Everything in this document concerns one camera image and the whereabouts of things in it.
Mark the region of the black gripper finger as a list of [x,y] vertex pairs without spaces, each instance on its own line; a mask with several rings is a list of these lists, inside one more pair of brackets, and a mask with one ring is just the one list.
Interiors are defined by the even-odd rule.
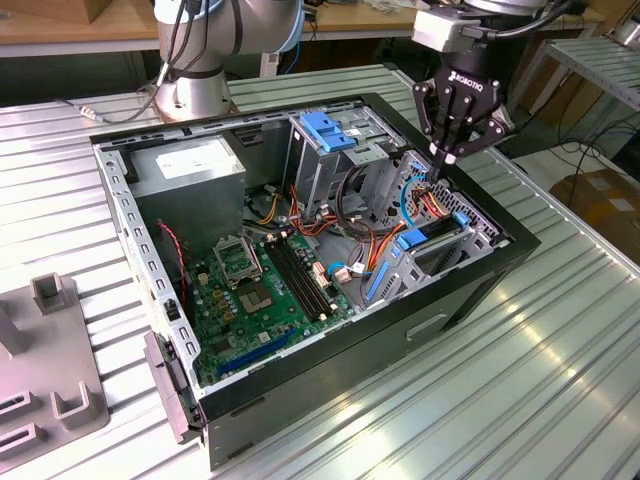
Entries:
[[[474,119],[467,112],[454,112],[449,118],[446,134],[440,141],[443,164],[447,166],[454,165],[459,158],[494,146],[513,134],[513,122],[504,104],[480,119]],[[474,127],[483,122],[486,123],[484,132],[472,138]]]
[[413,87],[420,129],[429,137],[430,178],[440,179],[446,160],[454,153],[459,128],[458,89],[450,83],[418,82]]

